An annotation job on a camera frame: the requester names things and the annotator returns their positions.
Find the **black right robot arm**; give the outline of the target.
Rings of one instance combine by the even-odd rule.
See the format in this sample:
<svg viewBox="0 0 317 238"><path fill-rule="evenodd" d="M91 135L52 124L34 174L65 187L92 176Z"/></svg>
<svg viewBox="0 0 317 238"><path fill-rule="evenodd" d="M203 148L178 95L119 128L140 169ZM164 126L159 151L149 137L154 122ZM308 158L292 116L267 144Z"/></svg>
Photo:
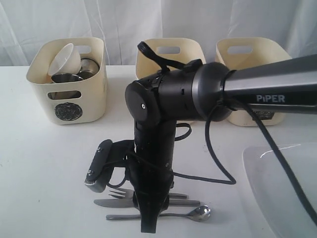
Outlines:
<svg viewBox="0 0 317 238"><path fill-rule="evenodd" d="M317 220L293 171L257 116L258 111L317 112L316 55L241 70L196 60L180 70L162 70L131 82L125 101L135 121L136 153L129 155L129 172L141 232L156 232L159 214L168 203L177 121L204 121L205 140L210 146L210 122L221 121L236 110L245 110L256 121L303 208L313 222Z"/></svg>

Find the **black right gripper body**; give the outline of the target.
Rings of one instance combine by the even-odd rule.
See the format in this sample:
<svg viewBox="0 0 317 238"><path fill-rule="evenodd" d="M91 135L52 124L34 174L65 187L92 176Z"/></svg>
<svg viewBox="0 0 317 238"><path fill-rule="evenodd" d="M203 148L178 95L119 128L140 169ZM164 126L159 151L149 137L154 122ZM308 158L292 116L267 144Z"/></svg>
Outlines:
<svg viewBox="0 0 317 238"><path fill-rule="evenodd" d="M129 162L130 181L141 213L160 212L171 185L176 121L165 120L154 127L134 124L135 154Z"/></svg>

